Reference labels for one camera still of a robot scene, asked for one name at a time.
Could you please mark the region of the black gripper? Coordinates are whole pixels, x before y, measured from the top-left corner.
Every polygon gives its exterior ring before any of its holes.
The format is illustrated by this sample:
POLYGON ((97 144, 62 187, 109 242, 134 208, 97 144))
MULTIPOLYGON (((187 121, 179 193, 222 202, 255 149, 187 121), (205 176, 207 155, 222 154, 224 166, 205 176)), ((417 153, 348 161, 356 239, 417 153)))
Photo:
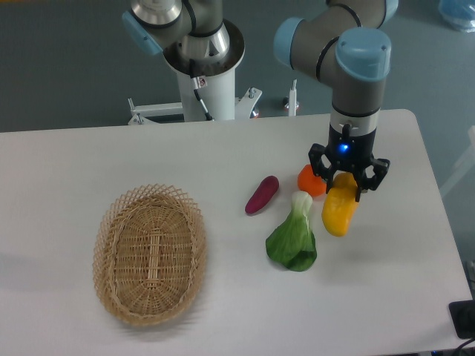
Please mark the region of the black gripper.
POLYGON ((376 130, 362 136, 344 137, 332 126, 326 147, 314 143, 308 153, 313 175, 326 183, 326 193, 333 187, 336 171, 353 172, 357 184, 355 201, 360 202, 363 191, 375 191, 390 169, 390 160, 373 156, 376 130), (326 157, 330 165, 324 164, 326 157), (367 175, 367 169, 373 169, 373 175, 367 175))

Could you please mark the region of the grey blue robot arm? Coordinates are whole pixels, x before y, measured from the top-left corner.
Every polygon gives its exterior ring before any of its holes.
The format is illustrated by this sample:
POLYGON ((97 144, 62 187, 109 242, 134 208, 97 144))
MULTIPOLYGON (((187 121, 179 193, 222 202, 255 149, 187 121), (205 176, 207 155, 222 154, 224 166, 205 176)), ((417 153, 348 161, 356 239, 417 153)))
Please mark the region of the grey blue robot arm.
MULTIPOLYGON (((309 150, 312 172, 328 188, 343 171, 358 193, 374 191, 389 170, 389 160, 373 156, 373 143, 390 71, 391 42, 381 26, 397 8, 397 1, 329 1, 315 19, 289 18, 275 33, 275 58, 332 90, 328 143, 309 150)), ((163 54, 177 74, 186 120, 249 118, 252 108, 235 98, 243 35, 223 17, 221 1, 133 1, 122 23, 138 47, 163 54)))

